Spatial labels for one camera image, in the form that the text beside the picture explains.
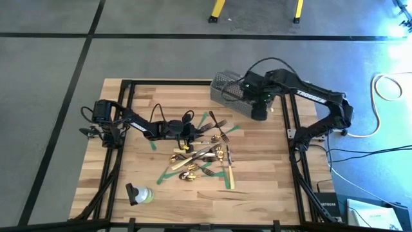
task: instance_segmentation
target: power cord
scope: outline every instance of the power cord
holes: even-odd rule
[[[347,183],[351,184],[352,186],[355,186],[356,188],[359,188],[360,190],[364,191],[365,193],[367,193],[367,194],[369,194],[369,195],[371,195],[371,196],[373,196],[373,197],[375,197],[375,198],[377,198],[377,199],[379,199],[379,200],[381,200],[381,201],[383,201],[383,202],[385,202],[385,203],[387,203],[387,204],[389,204],[389,205],[391,205],[391,206],[393,206],[393,207],[396,207],[396,208],[399,208],[399,209],[406,209],[406,210],[408,210],[408,211],[412,211],[412,209],[408,209],[408,208],[406,208],[406,207],[404,207],[404,206],[399,206],[399,205],[396,205],[396,204],[394,204],[394,203],[390,203],[390,202],[388,202],[387,200],[384,200],[383,198],[376,196],[375,194],[369,192],[368,190],[366,190],[366,189],[364,189],[364,188],[362,188],[362,187],[360,187],[360,186],[352,183],[351,181],[349,181],[349,180],[347,180],[346,178],[344,178],[341,174],[339,174],[339,173],[338,173],[335,169],[333,169],[333,168],[332,168],[332,171],[333,171],[333,173],[336,174],[338,177],[340,177],[341,179],[343,179],[343,180],[346,181]]]
[[[302,157],[299,157],[299,159],[296,161],[296,164],[298,163],[298,162],[300,162],[302,160]]]
[[[86,115],[84,114],[84,109],[90,111],[90,113],[92,113],[92,114],[93,114],[93,110],[90,109],[90,108],[88,108],[87,106],[82,106],[82,107],[80,108],[80,114],[84,117],[84,119],[85,119],[86,121],[88,121],[88,122],[90,122],[90,123],[94,123],[91,119],[89,119],[88,117],[86,117]]]
[[[311,144],[310,146],[317,146],[322,148],[322,146],[316,145],[316,144]],[[343,152],[348,152],[348,153],[364,153],[365,155],[362,156],[358,156],[358,157],[349,157],[346,159],[341,159],[341,160],[335,160],[332,162],[344,162],[347,160],[351,160],[351,159],[361,159],[364,157],[368,157],[370,155],[376,155],[376,154],[381,154],[381,153],[389,153],[389,152],[394,152],[394,151],[409,151],[412,150],[412,144],[411,145],[406,145],[406,146],[400,146],[400,147],[396,147],[396,148],[389,148],[389,149],[383,149],[383,150],[378,150],[378,151],[353,151],[353,150],[344,150],[344,149],[338,149],[338,148],[332,148],[329,150],[325,150],[326,152],[326,156],[329,154],[329,156],[331,157],[331,151],[343,151]]]
[[[362,221],[364,221],[366,223],[366,225],[368,225],[370,228],[372,228],[371,225],[369,225],[369,223],[367,223],[365,221],[365,219],[362,218],[362,216],[359,214],[359,212],[356,209],[353,209],[352,207],[349,207],[348,205],[346,205],[346,207],[349,208],[349,209],[352,209],[354,212],[356,212],[356,214],[358,214],[360,219],[362,219]]]
[[[221,98],[222,98],[223,100],[227,101],[227,102],[240,101],[240,99],[235,99],[235,100],[226,99],[226,98],[223,96],[223,92],[224,92],[230,85],[232,85],[232,84],[239,84],[239,82],[242,81],[242,80],[246,77],[246,74],[247,74],[248,72],[252,71],[252,69],[253,69],[256,65],[258,65],[259,63],[262,63],[263,61],[268,61],[268,60],[275,60],[275,61],[281,62],[281,63],[284,64],[286,67],[288,67],[288,68],[290,69],[290,71],[292,71],[295,75],[298,76],[297,72],[296,72],[286,61],[284,61],[284,60],[282,60],[282,59],[280,59],[280,58],[277,58],[277,57],[267,57],[267,58],[263,58],[263,59],[261,59],[261,60],[258,60],[256,63],[254,63],[254,64],[246,71],[246,73],[244,74],[244,76],[243,76],[242,78],[240,78],[240,79],[238,79],[238,80],[236,80],[236,81],[227,82],[227,83],[223,86],[223,88],[221,89],[221,91],[220,91],[220,96],[221,96]]]
[[[325,150],[322,146],[317,145],[317,144],[310,144],[309,146],[316,146],[316,147],[318,147],[318,148],[322,148],[323,150]],[[379,151],[374,151],[374,152],[351,151],[351,150],[342,150],[342,149],[337,149],[337,148],[333,148],[333,149],[331,149],[331,150],[340,150],[340,151],[347,151],[347,152],[354,152],[354,153],[368,153],[367,155],[374,155],[374,154],[387,153],[387,152],[398,151],[398,150],[412,150],[412,148],[411,148],[411,149],[404,149],[404,148],[408,148],[408,147],[412,147],[412,145],[401,146],[401,147],[397,147],[397,148],[384,149],[384,150],[379,150]],[[351,158],[347,158],[346,160],[348,160],[348,159],[358,159],[358,158],[363,158],[363,157],[365,157],[365,156],[362,156],[362,157],[351,157]],[[345,161],[345,160],[336,160],[336,161],[333,161],[333,162],[343,162],[343,161]],[[412,211],[412,209],[408,209],[408,208],[405,208],[404,206],[399,206],[399,205],[396,205],[396,204],[394,204],[394,203],[390,203],[389,201],[384,200],[383,198],[376,196],[375,194],[369,192],[368,190],[366,190],[366,189],[364,189],[364,188],[362,188],[362,187],[360,187],[360,186],[352,183],[352,182],[349,181],[348,179],[344,178],[344,177],[343,177],[341,174],[339,174],[334,168],[330,167],[330,169],[331,169],[331,171],[332,171],[334,174],[336,174],[338,177],[340,177],[341,179],[343,179],[343,180],[346,181],[347,183],[349,183],[349,184],[351,184],[352,186],[355,186],[356,188],[364,191],[365,193],[367,193],[367,194],[369,194],[369,195],[371,195],[371,196],[373,196],[373,197],[375,197],[375,198],[377,198],[377,199],[379,199],[379,200],[381,200],[381,201],[389,204],[390,206],[393,206],[393,207],[396,207],[396,208],[399,208],[399,209],[406,209],[406,210],[408,210],[408,211]]]
[[[156,109],[156,107],[158,107],[158,106],[159,106],[159,108],[160,108],[160,113],[162,114],[163,121],[166,122],[165,115],[163,114],[162,105],[159,104],[159,103],[158,103],[158,104],[155,104],[155,106],[153,107],[152,113],[150,114],[150,120],[149,120],[149,122],[152,122],[153,113],[155,112],[155,109]]]
[[[333,161],[332,161],[332,156],[331,156],[331,154],[330,154],[329,134],[330,134],[330,133],[328,133],[328,135],[327,135],[328,137],[326,138],[326,143],[328,144],[329,160],[330,160],[330,169],[329,169],[329,172],[331,173],[331,172],[332,172],[332,164],[333,164]]]
[[[321,189],[319,188],[319,183],[322,183],[322,182],[327,182],[327,181],[332,181],[332,179],[328,179],[328,180],[320,180],[320,181],[318,181],[318,182],[316,183],[316,189],[317,189],[317,192],[318,192],[318,193],[320,193],[320,192],[321,192]]]
[[[399,84],[399,82],[395,80],[394,76],[406,75],[406,74],[412,74],[412,72],[402,72],[402,73],[392,73],[392,74],[380,73],[380,74],[375,75],[372,78],[372,80],[371,80],[371,103],[372,103],[373,113],[375,114],[376,119],[377,119],[377,127],[376,127],[375,131],[373,131],[369,135],[355,135],[355,134],[352,134],[352,133],[347,133],[347,135],[349,135],[351,137],[354,137],[354,138],[367,138],[367,137],[370,137],[370,136],[376,134],[379,131],[381,121],[380,121],[380,116],[379,116],[379,113],[377,111],[377,107],[376,107],[376,103],[375,103],[375,92],[377,93],[377,95],[380,98],[382,98],[386,101],[398,101],[398,100],[400,100],[401,96],[403,95],[403,89],[402,89],[402,86]],[[390,99],[390,98],[387,98],[387,97],[383,96],[383,94],[381,94],[381,92],[379,90],[379,81],[381,81],[383,79],[391,80],[392,82],[394,82],[398,86],[398,88],[399,88],[399,96],[398,97],[396,97],[394,99]],[[334,132],[344,133],[345,130],[334,130]]]

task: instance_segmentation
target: concrete floor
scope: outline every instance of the concrete floor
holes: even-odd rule
[[[208,24],[214,1],[107,0],[96,33],[399,35],[403,20],[391,0],[305,1],[301,24],[291,23],[294,1],[228,0],[218,24]],[[87,33],[98,6],[89,1],[0,1],[0,32]],[[16,225],[46,149],[84,39],[0,38],[0,227]],[[256,60],[275,56],[289,62],[301,78],[346,92],[355,108],[350,131],[375,127],[370,79],[378,72],[407,71],[407,42],[254,41],[208,39],[94,39],[57,141],[31,224],[67,219],[87,140],[81,106],[98,99],[105,78],[211,79],[216,72],[243,73]],[[264,72],[280,67],[267,62]],[[410,84],[402,79],[405,94]],[[390,83],[383,83],[395,94]],[[379,150],[409,144],[411,97],[377,99],[382,129],[368,139],[331,136],[331,147]],[[327,111],[317,107],[319,117]],[[334,159],[352,154],[332,153]],[[410,152],[338,163],[348,180],[389,200],[412,207],[408,175]],[[333,176],[341,195],[373,198]]]

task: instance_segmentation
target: table leg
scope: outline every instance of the table leg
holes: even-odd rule
[[[212,11],[212,15],[209,17],[209,23],[218,22],[221,9],[223,9],[223,5],[225,5],[225,1],[226,0],[216,0],[216,3],[214,4],[214,8]]]
[[[301,20],[302,7],[303,7],[303,0],[297,0],[296,14],[294,18],[295,24],[298,24]]]

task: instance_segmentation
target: wire mesh basket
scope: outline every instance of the wire mesh basket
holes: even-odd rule
[[[252,117],[253,104],[256,102],[243,98],[243,81],[237,81],[240,78],[241,75],[227,70],[217,73],[211,84],[211,99],[246,117]]]

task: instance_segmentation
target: wooden tabletop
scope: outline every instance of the wooden tabletop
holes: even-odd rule
[[[100,98],[116,101],[120,83],[121,79],[106,79]],[[318,120],[313,102],[300,97],[296,97],[296,101],[303,126]],[[181,119],[187,110],[193,110],[192,123],[197,126],[203,113],[212,110],[218,121],[227,119],[223,131],[237,125],[241,127],[228,135],[236,189],[226,189],[222,177],[202,177],[186,182],[175,176],[156,184],[177,143],[174,140],[157,141],[157,150],[153,151],[142,133],[132,128],[124,146],[112,221],[128,222],[129,218],[135,217],[137,222],[147,223],[272,224],[273,220],[280,220],[284,225],[299,224],[280,99],[274,101],[274,112],[268,114],[268,119],[257,122],[211,101],[209,86],[136,87],[133,111],[149,119],[156,103],[162,105],[166,120]],[[293,124],[289,103],[288,108]],[[160,110],[155,110],[153,120],[161,120]],[[208,122],[212,122],[210,117],[205,121]],[[210,140],[215,133],[218,133],[217,129],[208,131],[202,140]],[[100,139],[89,141],[70,217],[77,216],[97,192],[105,154]],[[319,180],[331,179],[323,150],[310,148],[307,157],[312,185]],[[220,162],[214,162],[210,169],[221,171]],[[127,183],[153,189],[154,200],[149,204],[130,206],[125,188]],[[321,183],[321,189],[333,191],[332,182]],[[309,220],[304,193],[303,199]],[[102,216],[105,211],[104,200]]]

